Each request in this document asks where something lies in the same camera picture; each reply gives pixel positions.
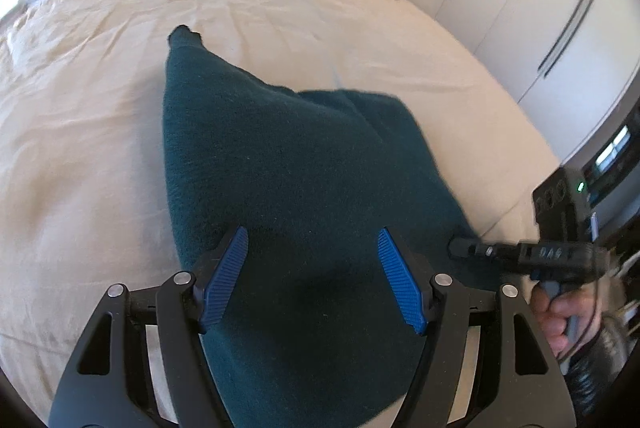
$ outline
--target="door handle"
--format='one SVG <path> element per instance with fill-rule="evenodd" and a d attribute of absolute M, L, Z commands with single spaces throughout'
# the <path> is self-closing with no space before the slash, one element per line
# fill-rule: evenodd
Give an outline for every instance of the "door handle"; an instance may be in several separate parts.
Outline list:
<path fill-rule="evenodd" d="M 549 72 L 556 66 L 556 63 L 558 63 L 558 60 L 574 39 L 578 29 L 580 29 L 582 22 L 591 9 L 591 5 L 593 5 L 593 1 L 594 0 L 578 0 L 574 12 L 571 14 L 560 36 L 545 56 L 545 59 L 543 59 L 542 63 L 538 66 L 538 77 L 542 76 L 546 78 Z"/>

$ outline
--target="teal cushion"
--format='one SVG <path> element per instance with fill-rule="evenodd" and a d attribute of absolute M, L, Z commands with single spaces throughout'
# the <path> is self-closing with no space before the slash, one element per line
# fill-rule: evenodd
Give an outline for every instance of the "teal cushion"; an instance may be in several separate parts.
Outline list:
<path fill-rule="evenodd" d="M 180 262 L 191 268 L 231 223 L 249 231 L 226 314 L 204 337 L 231 419 L 359 426 L 406 393 L 425 343 L 382 271 L 380 229 L 468 286 L 496 289 L 498 274 L 447 257 L 452 234 L 472 232 L 396 98 L 267 85 L 185 26 L 169 42 L 164 156 Z"/>

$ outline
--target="bed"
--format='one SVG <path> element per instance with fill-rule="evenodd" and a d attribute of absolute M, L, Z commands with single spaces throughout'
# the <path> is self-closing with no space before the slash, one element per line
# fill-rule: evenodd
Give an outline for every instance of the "bed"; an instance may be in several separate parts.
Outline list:
<path fill-rule="evenodd" d="M 270 84 L 397 96 L 479 235 L 538 236 L 530 194 L 558 160 L 488 71 L 405 0 L 40 0 L 0 34 L 0 367 L 42 419 L 105 289 L 179 270 L 161 140 L 179 24 Z"/>

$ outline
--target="window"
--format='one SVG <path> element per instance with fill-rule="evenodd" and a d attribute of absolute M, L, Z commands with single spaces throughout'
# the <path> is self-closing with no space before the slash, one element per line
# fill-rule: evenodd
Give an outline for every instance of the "window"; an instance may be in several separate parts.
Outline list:
<path fill-rule="evenodd" d="M 600 173 L 606 172 L 606 170 L 611 166 L 613 160 L 616 156 L 622 151 L 622 149 L 626 146 L 631 138 L 631 134 L 629 133 L 628 126 L 622 127 L 622 130 L 618 132 L 616 137 L 611 141 L 602 153 L 596 158 L 596 166 Z"/>

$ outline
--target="screw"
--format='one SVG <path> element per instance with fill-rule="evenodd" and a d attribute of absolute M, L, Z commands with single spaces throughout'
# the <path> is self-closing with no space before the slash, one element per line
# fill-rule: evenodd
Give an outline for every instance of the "screw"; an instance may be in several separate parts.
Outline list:
<path fill-rule="evenodd" d="M 122 293 L 124 293 L 124 286 L 120 283 L 115 283 L 107 289 L 107 294 L 111 296 L 111 298 L 120 296 Z"/>
<path fill-rule="evenodd" d="M 186 271 L 181 271 L 180 273 L 176 273 L 174 276 L 174 283 L 178 285 L 185 285 L 191 281 L 191 275 Z"/>
<path fill-rule="evenodd" d="M 453 283 L 453 279 L 445 273 L 438 273 L 434 278 L 436 284 L 441 285 L 443 287 L 448 287 Z"/>
<path fill-rule="evenodd" d="M 502 288 L 502 294 L 509 298 L 515 298 L 518 295 L 518 290 L 513 285 L 507 284 Z"/>

